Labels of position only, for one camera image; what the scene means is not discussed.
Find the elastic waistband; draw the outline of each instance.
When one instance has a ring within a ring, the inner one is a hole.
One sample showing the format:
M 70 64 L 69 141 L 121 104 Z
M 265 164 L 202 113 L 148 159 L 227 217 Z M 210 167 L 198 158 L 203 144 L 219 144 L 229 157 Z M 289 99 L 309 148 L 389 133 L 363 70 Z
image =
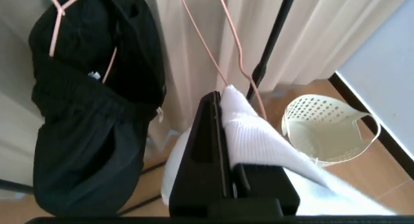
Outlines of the elastic waistband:
M 119 120 L 152 120 L 157 115 L 157 106 L 153 104 L 132 103 L 116 94 L 110 88 L 85 74 L 60 63 L 54 58 L 36 58 L 35 68 L 36 85 L 32 99 L 43 114 L 59 112 L 64 109 L 93 109 L 94 112 Z

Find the black garment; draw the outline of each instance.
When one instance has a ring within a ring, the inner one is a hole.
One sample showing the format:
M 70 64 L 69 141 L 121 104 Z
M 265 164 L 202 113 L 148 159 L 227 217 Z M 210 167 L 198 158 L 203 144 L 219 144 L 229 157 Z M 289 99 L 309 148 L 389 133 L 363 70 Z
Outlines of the black garment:
M 148 125 L 166 94 L 160 40 L 144 0 L 78 0 L 65 13 L 53 58 L 54 6 L 29 37 L 32 100 L 45 117 L 34 195 L 57 216 L 114 215 L 138 183 Z M 104 76 L 115 46 L 106 83 L 88 76 Z

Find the black pole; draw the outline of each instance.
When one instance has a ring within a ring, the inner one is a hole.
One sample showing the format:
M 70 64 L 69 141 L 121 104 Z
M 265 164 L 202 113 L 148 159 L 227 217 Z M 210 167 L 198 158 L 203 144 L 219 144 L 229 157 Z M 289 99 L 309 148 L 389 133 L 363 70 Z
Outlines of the black pole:
M 276 20 L 273 24 L 272 31 L 270 32 L 269 39 L 267 40 L 265 50 L 263 51 L 263 55 L 261 56 L 260 62 L 254 69 L 252 73 L 252 78 L 254 83 L 257 87 L 259 87 L 260 82 L 262 81 L 263 77 L 266 74 L 266 66 L 267 61 L 269 61 L 270 55 L 272 54 L 274 45 L 279 38 L 280 31 L 282 30 L 283 24 L 285 24 L 287 14 L 292 6 L 293 0 L 283 0 L 282 5 L 280 6 L 280 10 Z M 250 88 L 247 92 L 247 100 L 252 101 L 254 97 L 253 87 L 250 84 Z
M 2 179 L 0 179 L 0 189 L 12 192 L 21 192 L 25 194 L 33 194 L 33 187 L 31 186 L 22 185 L 11 181 L 5 181 Z

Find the clothing tag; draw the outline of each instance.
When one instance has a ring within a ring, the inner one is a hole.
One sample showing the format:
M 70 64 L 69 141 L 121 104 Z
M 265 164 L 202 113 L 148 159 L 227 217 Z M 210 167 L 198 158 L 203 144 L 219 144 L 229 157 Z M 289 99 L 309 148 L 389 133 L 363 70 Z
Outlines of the clothing tag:
M 101 75 L 98 72 L 90 72 L 88 75 L 95 78 L 96 80 L 101 79 Z
M 158 121 L 161 123 L 162 120 L 164 119 L 164 112 L 161 109 L 161 107 L 157 108 L 157 113 L 158 113 L 158 116 L 159 116 Z

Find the pink cord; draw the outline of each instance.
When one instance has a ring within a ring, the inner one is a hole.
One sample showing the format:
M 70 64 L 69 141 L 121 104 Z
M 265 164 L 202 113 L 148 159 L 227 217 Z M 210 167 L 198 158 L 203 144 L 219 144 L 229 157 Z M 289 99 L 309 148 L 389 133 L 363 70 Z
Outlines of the pink cord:
M 204 48 L 207 50 L 208 55 L 212 59 L 214 65 L 215 65 L 215 68 L 217 69 L 217 72 L 220 74 L 220 77 L 223 79 L 224 83 L 226 85 L 228 85 L 228 82 L 224 78 L 224 76 L 223 76 L 223 74 L 222 74 L 222 72 L 220 70 L 220 67 L 218 66 L 217 62 L 214 60 L 213 55 L 211 54 L 210 50 L 208 49 L 207 44 L 204 41 L 204 38 L 201 35 L 199 28 L 197 27 L 197 24 L 195 24 L 194 19 L 193 19 L 193 16 L 191 15 L 191 12 L 188 9 L 185 0 L 181 0 L 181 1 L 182 1 L 182 4 L 184 5 L 184 7 L 185 7 L 185 9 L 186 9 L 186 11 L 188 13 L 188 16 L 191 19 L 191 22 L 194 25 L 195 30 L 197 31 L 197 33 L 198 33 L 198 35 L 199 35 L 199 37 L 200 37 L 200 39 L 202 41 L 202 44 L 204 45 Z M 257 87 L 256 87 L 256 85 L 255 85 L 252 77 L 250 75 L 246 74 L 245 70 L 243 69 L 243 52 L 242 52 L 242 49 L 241 49 L 241 44 L 240 44 L 239 38 L 237 37 L 237 32 L 235 31 L 235 27 L 234 27 L 233 22 L 232 22 L 232 18 L 230 17 L 230 14 L 228 13 L 227 6 L 226 6 L 226 3 L 224 2 L 224 0 L 221 0 L 221 4 L 223 5 L 224 11 L 226 12 L 226 17 L 227 17 L 228 23 L 230 24 L 230 28 L 232 29 L 232 34 L 234 36 L 234 40 L 235 40 L 236 45 L 237 45 L 237 48 L 239 50 L 239 68 L 240 68 L 240 71 L 243 74 L 243 76 L 245 78 L 247 78 L 249 80 L 249 82 L 252 84 L 254 93 L 256 94 L 257 99 L 259 101 L 259 106 L 260 106 L 261 114 L 262 114 L 263 118 L 266 120 L 267 119 L 266 111 L 265 111 L 265 107 L 263 105 L 263 102 L 261 100 L 261 97 L 259 95 L 259 91 L 257 90 Z
M 73 3 L 75 3 L 77 0 L 69 0 L 67 1 L 65 4 L 60 5 L 58 0 L 51 0 L 53 5 L 56 7 L 56 10 L 58 10 L 58 15 L 56 16 L 56 22 L 54 24 L 54 29 L 53 29 L 53 35 L 52 35 L 52 41 L 50 42 L 50 48 L 49 48 L 49 56 L 53 57 L 54 55 L 54 51 L 56 49 L 56 42 L 58 41 L 58 34 L 59 34 L 59 29 L 60 29 L 60 23 L 62 20 L 62 16 L 65 15 L 65 10 L 70 7 Z M 102 83 L 105 83 L 109 72 L 112 69 L 112 64 L 114 62 L 116 56 L 116 47 L 114 50 L 114 53 L 112 55 L 111 58 L 111 62 L 109 63 L 108 69 L 106 70 L 105 76 L 102 80 Z

